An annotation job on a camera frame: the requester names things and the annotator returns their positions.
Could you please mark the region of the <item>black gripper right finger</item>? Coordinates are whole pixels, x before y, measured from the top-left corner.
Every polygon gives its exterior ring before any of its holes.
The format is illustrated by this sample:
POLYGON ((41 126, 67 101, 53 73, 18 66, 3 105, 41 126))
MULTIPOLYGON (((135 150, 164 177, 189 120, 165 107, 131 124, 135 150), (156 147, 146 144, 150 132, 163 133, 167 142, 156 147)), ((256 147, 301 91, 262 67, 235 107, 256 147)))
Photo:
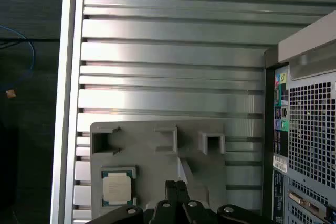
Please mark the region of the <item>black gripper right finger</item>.
POLYGON ((222 205, 216 212, 205 208, 201 202, 190 199, 186 183, 181 180, 176 182, 176 190, 177 202, 182 206, 182 215, 188 223, 273 223, 269 218, 236 205, 222 205))

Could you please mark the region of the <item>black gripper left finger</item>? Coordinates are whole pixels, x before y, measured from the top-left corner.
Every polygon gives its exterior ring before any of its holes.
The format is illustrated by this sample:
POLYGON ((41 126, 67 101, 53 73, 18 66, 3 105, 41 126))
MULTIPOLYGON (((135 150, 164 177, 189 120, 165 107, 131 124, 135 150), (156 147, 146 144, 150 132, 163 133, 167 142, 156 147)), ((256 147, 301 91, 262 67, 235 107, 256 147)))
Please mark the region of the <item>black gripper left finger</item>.
POLYGON ((165 200, 159 201, 155 208, 142 210, 137 206, 124 205, 112 210, 91 223, 175 223, 177 219, 176 182, 165 182, 165 200))

